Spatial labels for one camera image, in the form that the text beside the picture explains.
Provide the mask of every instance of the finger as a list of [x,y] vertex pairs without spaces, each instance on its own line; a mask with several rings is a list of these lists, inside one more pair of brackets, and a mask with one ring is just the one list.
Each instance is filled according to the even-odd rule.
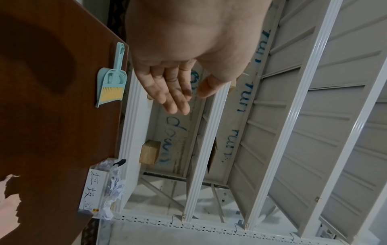
[[157,102],[164,104],[165,94],[161,88],[154,82],[150,72],[150,66],[143,65],[133,59],[133,70],[145,91]]
[[198,96],[200,98],[207,98],[215,94],[223,85],[227,82],[221,81],[212,74],[206,77],[203,82],[199,85]]
[[187,101],[192,98],[192,89],[191,89],[191,70],[195,65],[196,60],[190,60],[186,62],[182,62],[179,65],[179,73],[177,75],[177,79],[179,80],[179,84],[183,95]]
[[183,115],[186,115],[189,113],[189,104],[183,95],[183,91],[181,90],[179,81],[177,79],[178,73],[178,67],[166,68],[164,71],[164,78],[169,92],[171,93],[172,98],[177,105],[177,108]]
[[162,66],[152,66],[150,68],[152,77],[155,81],[155,83],[160,87],[160,89],[163,91],[166,97],[166,101],[163,104],[163,107],[165,110],[170,114],[175,114],[177,112],[177,105],[175,101],[173,100],[171,94],[169,93],[168,86],[166,85],[165,79],[164,79],[164,67]]

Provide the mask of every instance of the hand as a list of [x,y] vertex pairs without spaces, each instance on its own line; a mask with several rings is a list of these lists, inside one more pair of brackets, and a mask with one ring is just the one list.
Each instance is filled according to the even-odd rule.
[[189,113],[191,69],[211,73],[199,85],[206,98],[246,68],[271,0],[131,0],[127,41],[134,72],[171,114]]

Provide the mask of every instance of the yellow bristles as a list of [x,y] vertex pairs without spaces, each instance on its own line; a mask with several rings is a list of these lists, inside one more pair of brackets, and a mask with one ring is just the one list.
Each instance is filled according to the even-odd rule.
[[122,100],[124,88],[102,88],[100,102]]

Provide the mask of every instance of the light blue dustpan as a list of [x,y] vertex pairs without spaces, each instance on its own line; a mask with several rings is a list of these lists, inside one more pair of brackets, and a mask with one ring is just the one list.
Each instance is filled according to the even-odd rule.
[[96,107],[111,101],[122,100],[127,80],[126,72],[121,70],[124,53],[124,44],[118,42],[113,69],[101,68],[98,71]]

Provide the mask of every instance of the dustpan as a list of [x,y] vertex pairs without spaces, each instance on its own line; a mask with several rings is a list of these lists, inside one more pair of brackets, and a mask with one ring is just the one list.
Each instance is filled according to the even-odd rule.
[[101,68],[98,71],[96,107],[111,101],[122,100],[127,80],[126,72],[121,70],[124,53],[124,44],[118,42],[113,69]]

